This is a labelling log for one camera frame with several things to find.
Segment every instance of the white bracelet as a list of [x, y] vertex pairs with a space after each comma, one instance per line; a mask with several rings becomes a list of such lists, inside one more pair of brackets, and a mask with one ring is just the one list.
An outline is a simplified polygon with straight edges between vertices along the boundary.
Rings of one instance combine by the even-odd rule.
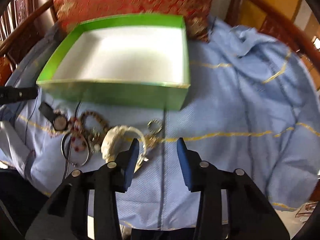
[[134, 132], [138, 134], [142, 141], [143, 153], [139, 154], [139, 158], [134, 170], [134, 172], [136, 172], [141, 167], [142, 162], [148, 161], [148, 159], [146, 158], [146, 155], [147, 155], [146, 139], [143, 133], [135, 127], [120, 125], [110, 129], [107, 135], [105, 136], [105, 138], [103, 139], [103, 142], [101, 145], [102, 158], [105, 160], [106, 163], [114, 161], [116, 159], [116, 155], [114, 153], [114, 146], [116, 142], [126, 132]]

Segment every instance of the yellow stripe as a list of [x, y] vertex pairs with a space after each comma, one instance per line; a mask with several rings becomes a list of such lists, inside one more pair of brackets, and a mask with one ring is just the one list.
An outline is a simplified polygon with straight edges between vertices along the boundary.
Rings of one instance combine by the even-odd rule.
[[289, 131], [289, 130], [294, 130], [294, 127], [288, 127], [287, 129], [285, 129], [281, 133], [274, 135], [273, 137], [280, 137], [283, 133], [285, 133], [286, 131]]
[[282, 203], [271, 203], [271, 205], [273, 206], [276, 206], [276, 207], [282, 207], [282, 208], [285, 208], [285, 209], [290, 209], [290, 210], [297, 210], [298, 208], [291, 208], [285, 204], [282, 204]]
[[297, 125], [301, 125], [304, 128], [307, 128], [310, 132], [314, 133], [316, 136], [320, 137], [320, 133], [317, 132], [316, 130], [314, 130], [312, 127], [310, 127], [310, 125], [307, 125], [305, 123], [302, 122], [297, 122]]
[[5, 165], [7, 165], [7, 166], [9, 166], [9, 167], [14, 168], [14, 166], [13, 166], [11, 163], [9, 163], [9, 162], [1, 161], [1, 160], [0, 160], [0, 162], [2, 162], [3, 164], [5, 164]]
[[57, 134], [65, 134], [65, 133], [67, 133], [67, 131], [66, 132], [57, 132], [54, 129], [49, 129], [48, 127], [41, 126], [41, 125], [31, 121], [31, 120], [28, 120], [26, 117], [24, 117], [21, 114], [18, 115], [18, 118], [20, 118], [21, 120], [25, 121], [28, 125], [31, 125], [31, 126], [33, 126], [35, 128], [38, 128], [38, 129], [42, 130], [42, 131], [45, 131], [45, 132], [49, 133], [50, 135], [57, 135]]
[[288, 63], [288, 60], [289, 60], [290, 55], [291, 55], [291, 50], [288, 51], [288, 54], [287, 54], [287, 56], [286, 56], [285, 59], [284, 59], [284, 63], [283, 63], [283, 65], [282, 65], [280, 71], [277, 72], [276, 74], [274, 74], [272, 77], [268, 78], [267, 80], [263, 81], [263, 82], [262, 82], [263, 84], [266, 84], [266, 83], [274, 80], [276, 77], [278, 77], [278, 76], [280, 76], [281, 74], [284, 73], [285, 69], [287, 68], [287, 63]]
[[132, 224], [130, 224], [130, 223], [129, 223], [129, 222], [127, 222], [127, 221], [119, 220], [119, 222], [120, 222], [120, 223], [125, 224], [126, 226], [128, 226], [128, 227], [130, 227], [130, 228], [134, 228], [134, 229], [136, 229]]
[[228, 64], [228, 63], [219, 63], [218, 65], [212, 65], [212, 64], [202, 63], [202, 62], [198, 62], [198, 61], [190, 61], [189, 64], [190, 65], [199, 65], [201, 67], [208, 67], [208, 68], [232, 67], [232, 64]]
[[[57, 132], [53, 129], [49, 129], [48, 127], [44, 127], [44, 126], [41, 126], [35, 122], [32, 122], [30, 120], [28, 120], [26, 117], [24, 117], [23, 115], [19, 115], [18, 116], [21, 120], [25, 121], [26, 123], [28, 123], [29, 125], [31, 126], [34, 126], [42, 131], [45, 131], [49, 134], [52, 134], [52, 135], [56, 135], [57, 133], [58, 134], [65, 134], [67, 133], [67, 131], [65, 132]], [[317, 132], [316, 130], [314, 130], [312, 127], [310, 127], [309, 125], [305, 124], [305, 123], [302, 123], [302, 122], [297, 122], [296, 125], [300, 125], [300, 126], [303, 126], [305, 128], [307, 128], [309, 131], [311, 131], [313, 134], [315, 134], [316, 136], [320, 137], [320, 133]], [[278, 134], [275, 134], [273, 137], [276, 138], [276, 137], [280, 137], [283, 133], [289, 131], [289, 130], [294, 130], [294, 127], [288, 127], [287, 129], [285, 129], [284, 131], [282, 131], [281, 133], [278, 133]], [[203, 140], [203, 139], [207, 139], [207, 138], [211, 138], [211, 137], [216, 137], [216, 136], [221, 136], [221, 137], [234, 137], [234, 136], [252, 136], [252, 137], [261, 137], [261, 136], [264, 136], [264, 135], [267, 135], [267, 134], [273, 134], [272, 131], [265, 131], [265, 132], [261, 132], [261, 133], [255, 133], [255, 132], [252, 132], [252, 133], [248, 133], [248, 132], [215, 132], [215, 133], [208, 133], [208, 134], [205, 134], [203, 136], [196, 136], [196, 137], [184, 137], [183, 139], [185, 141], [199, 141], [199, 140]], [[168, 143], [171, 143], [171, 142], [176, 142], [179, 138], [164, 138], [162, 139], [161, 142], [168, 142]], [[133, 140], [133, 138], [125, 138], [125, 140], [131, 142]]]

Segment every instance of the metal screw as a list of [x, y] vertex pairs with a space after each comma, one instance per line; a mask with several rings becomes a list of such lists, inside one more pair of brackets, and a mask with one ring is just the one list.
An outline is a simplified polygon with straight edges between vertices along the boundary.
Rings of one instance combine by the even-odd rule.
[[209, 163], [205, 162], [205, 161], [200, 162], [199, 165], [201, 168], [208, 168], [209, 167]]
[[109, 169], [113, 169], [113, 168], [115, 168], [117, 166], [117, 164], [115, 162], [109, 162], [107, 164], [107, 166], [108, 166]]
[[71, 175], [73, 177], [78, 177], [80, 174], [81, 174], [81, 171], [79, 171], [79, 170], [74, 170], [73, 172], [71, 172]]
[[236, 174], [239, 175], [239, 176], [243, 176], [244, 175], [244, 170], [236, 169]]

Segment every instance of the silver bangle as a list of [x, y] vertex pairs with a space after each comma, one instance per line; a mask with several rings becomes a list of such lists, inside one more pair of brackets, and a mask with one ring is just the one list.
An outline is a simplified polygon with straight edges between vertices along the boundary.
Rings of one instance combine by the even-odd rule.
[[71, 162], [70, 160], [68, 160], [68, 158], [67, 158], [67, 156], [66, 156], [65, 149], [64, 149], [65, 143], [66, 143], [66, 139], [67, 139], [67, 137], [68, 137], [70, 134], [71, 134], [71, 132], [69, 131], [69, 132], [67, 132], [66, 134], [64, 134], [63, 137], [62, 137], [62, 140], [61, 140], [61, 153], [62, 153], [62, 156], [63, 156], [63, 157], [65, 158], [65, 160], [66, 160], [67, 162], [69, 162], [72, 166], [74, 166], [74, 167], [82, 167], [82, 166], [84, 166], [84, 165], [88, 162], [89, 157], [90, 157], [90, 150], [89, 150], [88, 142], [87, 142], [87, 140], [84, 138], [84, 141], [85, 141], [85, 143], [86, 143], [86, 149], [87, 149], [87, 151], [88, 151], [86, 160], [85, 160], [82, 164], [80, 164], [80, 165], [79, 165], [78, 163]]

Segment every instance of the black strap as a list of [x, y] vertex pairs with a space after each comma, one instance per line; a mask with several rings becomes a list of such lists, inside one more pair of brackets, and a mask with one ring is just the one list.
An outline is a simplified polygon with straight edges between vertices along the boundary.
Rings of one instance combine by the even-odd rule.
[[36, 87], [30, 87], [30, 88], [0, 87], [0, 105], [36, 99], [37, 96], [38, 96], [38, 89]]
[[46, 102], [41, 103], [41, 105], [39, 106], [39, 111], [52, 124], [54, 119], [58, 116], [58, 114], [55, 114], [51, 106], [49, 106]]

